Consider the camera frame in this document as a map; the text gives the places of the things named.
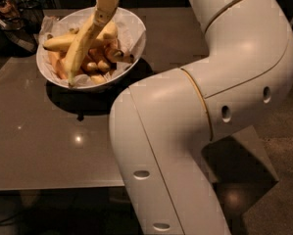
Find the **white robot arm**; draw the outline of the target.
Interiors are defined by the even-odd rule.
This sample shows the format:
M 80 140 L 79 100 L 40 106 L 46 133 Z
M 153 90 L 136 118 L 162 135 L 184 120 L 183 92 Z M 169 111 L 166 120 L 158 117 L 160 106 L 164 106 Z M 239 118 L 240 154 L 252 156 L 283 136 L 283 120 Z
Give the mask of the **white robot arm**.
M 275 0 L 189 0 L 206 59 L 126 88 L 110 111 L 122 180 L 144 235 L 230 235 L 197 157 L 264 117 L 293 85 L 293 31 Z

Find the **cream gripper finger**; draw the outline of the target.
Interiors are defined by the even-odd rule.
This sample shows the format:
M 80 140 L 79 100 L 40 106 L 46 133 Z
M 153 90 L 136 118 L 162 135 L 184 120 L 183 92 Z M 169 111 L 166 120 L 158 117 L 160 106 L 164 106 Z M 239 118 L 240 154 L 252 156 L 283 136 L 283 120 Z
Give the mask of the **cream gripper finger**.
M 106 25 L 114 16 L 120 0 L 96 0 L 94 7 L 94 23 L 99 26 Z

